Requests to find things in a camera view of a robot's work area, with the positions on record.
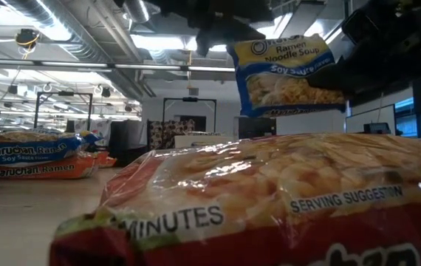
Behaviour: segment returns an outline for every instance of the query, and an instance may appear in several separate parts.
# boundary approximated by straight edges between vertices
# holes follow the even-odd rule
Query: instant ramen package
[[[319,36],[243,41],[228,49],[235,64],[242,115],[275,117],[345,110],[342,92],[311,87],[307,77],[335,62]]]
[[[0,133],[0,165],[28,166],[62,160],[99,140],[90,132],[48,134],[34,131]]]
[[[153,151],[49,264],[420,266],[421,140],[300,134]]]
[[[98,169],[98,166],[97,160],[92,154],[89,152],[79,152],[63,160],[33,166],[0,166],[0,179],[79,179],[93,175]]]

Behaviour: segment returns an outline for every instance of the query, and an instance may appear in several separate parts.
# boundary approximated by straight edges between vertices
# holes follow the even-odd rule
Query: window
[[[401,131],[400,136],[417,137],[417,116],[414,114],[414,99],[409,98],[394,105],[396,117],[396,130]]]
[[[416,115],[399,117],[396,119],[396,129],[402,131],[403,137],[417,137]]]

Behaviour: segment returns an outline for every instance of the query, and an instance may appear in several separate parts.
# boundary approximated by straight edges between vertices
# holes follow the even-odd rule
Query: ceiling
[[[79,61],[78,57],[65,49],[77,45],[71,40],[54,40],[47,30],[40,28],[38,23],[12,11],[2,3],[16,2],[13,0],[0,0],[0,59],[22,59],[36,61]],[[179,16],[170,15],[162,17],[156,9],[150,8],[151,19],[146,24],[132,24],[127,15],[115,6],[112,0],[31,0],[39,1],[52,9],[62,25],[67,29],[73,29],[81,35],[80,39],[87,41],[88,45],[97,48],[99,57],[106,62],[141,62],[147,64],[187,64],[191,57],[191,64],[205,67],[232,67],[233,62],[230,56],[221,47],[211,49],[206,57],[197,55],[195,50],[194,36],[195,29],[190,29],[187,21]],[[353,0],[354,8],[359,7],[366,0]],[[291,35],[312,35],[314,33],[328,36],[340,24],[344,17],[343,0],[328,0],[325,4],[321,1],[298,1],[272,0],[270,4],[274,7],[273,13],[276,17],[275,25],[272,23],[253,24],[259,31],[267,34],[267,37],[277,38],[289,37]],[[38,44],[30,53],[26,54],[25,48],[20,48],[14,37],[20,29],[32,29],[40,32]],[[336,57],[342,55],[346,50],[346,41],[342,36],[334,38],[330,47]],[[154,45],[159,50],[158,58],[156,52],[150,52],[146,48]],[[200,98],[212,98],[224,101],[239,101],[239,93],[232,73],[218,72],[193,72],[191,74],[191,86],[199,88]],[[115,113],[122,115],[140,116],[141,108],[131,100],[146,102],[149,98],[181,98],[188,96],[187,72],[166,72],[166,71],[143,71],[125,70],[114,71],[113,73],[91,72],[88,69],[73,69],[70,71],[58,72],[49,70],[18,70],[0,68],[0,99],[6,100],[28,100],[13,104],[18,110],[29,110],[35,107],[30,103],[31,99],[20,95],[7,93],[10,84],[19,86],[28,85],[36,91],[45,87],[52,92],[69,90],[83,93],[93,93],[93,113]],[[102,98],[100,90],[102,87],[110,87],[110,98]],[[57,102],[78,103],[73,110],[74,113],[87,111],[83,105],[84,99],[74,96],[65,98],[52,96]],[[135,110],[132,113],[125,112],[124,102],[134,103]],[[45,107],[41,111],[49,112],[52,103],[45,101]],[[101,105],[110,102],[112,106]]]

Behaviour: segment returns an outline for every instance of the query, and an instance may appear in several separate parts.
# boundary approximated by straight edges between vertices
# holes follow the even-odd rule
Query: orange ramen package
[[[97,170],[91,154],[79,152],[73,157],[26,167],[0,166],[0,179],[78,179],[89,177]]]
[[[421,140],[299,134],[152,151],[62,223],[51,266],[421,266]]]

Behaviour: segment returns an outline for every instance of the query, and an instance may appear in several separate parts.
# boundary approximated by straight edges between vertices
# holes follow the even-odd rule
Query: fluorescent light
[[[281,34],[284,31],[284,28],[286,28],[287,24],[290,22],[291,17],[292,13],[288,13],[284,16],[279,16],[273,21],[273,26],[261,27],[256,30],[259,33],[263,33],[265,36],[267,36],[267,39],[280,38]]]
[[[58,18],[53,14],[53,12],[42,2],[42,0],[36,0],[36,2],[42,7],[44,12],[47,13],[49,19],[49,24],[51,26],[45,26],[34,18],[26,17],[21,12],[16,10],[13,6],[8,4],[5,0],[1,0],[6,6],[11,10],[18,13],[19,15],[26,18],[30,23],[35,26],[42,34],[54,41],[68,41],[71,39],[71,32],[58,20]]]
[[[190,71],[234,73],[233,67],[190,66]]]
[[[84,110],[81,110],[81,109],[79,109],[79,108],[72,107],[72,106],[69,106],[69,109],[71,109],[72,111],[81,112],[81,113],[83,113],[83,114],[87,114],[87,113],[88,113],[88,112],[86,112],[86,111],[84,111]]]
[[[225,45],[225,44],[216,45],[214,47],[211,47],[209,49],[209,51],[212,51],[212,52],[227,52],[227,45]]]
[[[181,70],[181,67],[179,66],[165,66],[165,65],[116,64],[115,67],[125,68],[125,69]]]
[[[35,112],[15,112],[15,111],[1,111],[1,115],[35,115]],[[75,113],[63,113],[63,112],[39,112],[38,116],[49,116],[49,115],[58,115],[62,117],[70,117],[70,118],[87,118],[88,114],[75,114]],[[107,115],[102,114],[105,118],[123,118],[123,119],[140,119],[136,112],[131,112],[129,114],[123,115]],[[101,119],[99,114],[91,114],[91,119]]]
[[[63,110],[67,110],[67,109],[69,109],[69,106],[67,106],[66,104],[64,104],[64,103],[54,103],[53,104],[53,106],[56,106],[56,107],[58,107],[59,109],[63,109]]]
[[[80,69],[78,69],[78,71],[110,73],[110,72],[112,72],[112,69],[88,69],[88,68],[80,68]]]
[[[307,29],[304,36],[310,37],[314,34],[318,34],[320,37],[324,34],[324,27],[322,27],[322,23],[319,21],[315,21],[309,29]]]
[[[44,66],[50,67],[107,67],[107,64],[79,63],[79,62],[43,62]]]
[[[49,101],[51,101],[51,102],[56,102],[56,100],[55,99],[53,99],[53,98],[51,98],[51,97],[47,97],[47,96],[45,96],[45,95],[42,95],[42,96],[40,96],[40,98],[42,98],[42,99],[44,99],[44,100],[49,100]]]
[[[326,40],[327,44],[330,44],[331,42],[333,42],[340,34],[342,33],[342,28],[339,28],[338,30],[336,30],[334,32],[334,34],[330,35],[330,37],[328,37],[328,39]]]
[[[0,59],[0,64],[31,66],[31,65],[33,65],[33,62],[32,61],[23,61],[23,60],[5,60],[5,59]]]
[[[191,38],[191,40],[186,44],[185,49],[190,51],[197,50],[196,37]],[[209,49],[211,52],[227,52],[227,46],[225,44],[215,45]]]
[[[130,35],[135,46],[147,50],[182,50],[184,43],[178,37]]]

